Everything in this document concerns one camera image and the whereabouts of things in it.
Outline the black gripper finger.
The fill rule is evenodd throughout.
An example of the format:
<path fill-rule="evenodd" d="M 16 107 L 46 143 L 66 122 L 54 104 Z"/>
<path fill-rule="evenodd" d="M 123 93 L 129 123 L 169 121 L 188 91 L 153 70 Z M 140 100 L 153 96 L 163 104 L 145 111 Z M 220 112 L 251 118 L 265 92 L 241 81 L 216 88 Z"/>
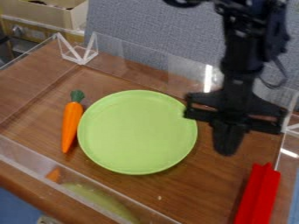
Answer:
<path fill-rule="evenodd" d="M 225 136 L 228 134 L 228 125 L 220 120 L 213 120 L 211 126 L 215 151 L 220 155 L 227 156 L 229 154 L 225 142 Z"/>
<path fill-rule="evenodd" d="M 244 123 L 233 124 L 228 133 L 228 154 L 233 155 L 239 149 L 244 135 L 248 133 L 248 126 Z"/>

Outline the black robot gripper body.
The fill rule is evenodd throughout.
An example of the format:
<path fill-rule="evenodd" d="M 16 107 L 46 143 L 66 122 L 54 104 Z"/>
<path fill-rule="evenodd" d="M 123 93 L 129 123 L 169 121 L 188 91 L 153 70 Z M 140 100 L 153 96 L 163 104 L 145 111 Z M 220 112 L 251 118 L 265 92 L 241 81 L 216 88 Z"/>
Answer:
<path fill-rule="evenodd" d="M 253 93 L 260 71 L 224 73 L 223 87 L 209 93 L 188 93 L 184 117 L 204 121 L 215 134 L 251 130 L 279 134 L 287 110 Z"/>

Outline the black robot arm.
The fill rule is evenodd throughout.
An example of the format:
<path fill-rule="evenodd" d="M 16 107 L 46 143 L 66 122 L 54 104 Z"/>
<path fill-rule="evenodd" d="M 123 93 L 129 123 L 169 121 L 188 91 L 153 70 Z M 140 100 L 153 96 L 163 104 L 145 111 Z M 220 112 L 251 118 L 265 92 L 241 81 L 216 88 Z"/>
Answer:
<path fill-rule="evenodd" d="M 219 70 L 221 89 L 185 95 L 184 116 L 212 127 L 215 151 L 231 156 L 251 131 L 277 134 L 287 109 L 253 94 L 264 64 L 273 62 L 285 72 L 277 56 L 285 52 L 289 35 L 285 29 L 287 0 L 163 0 L 172 7 L 192 8 L 213 2 L 223 16 L 225 52 Z"/>

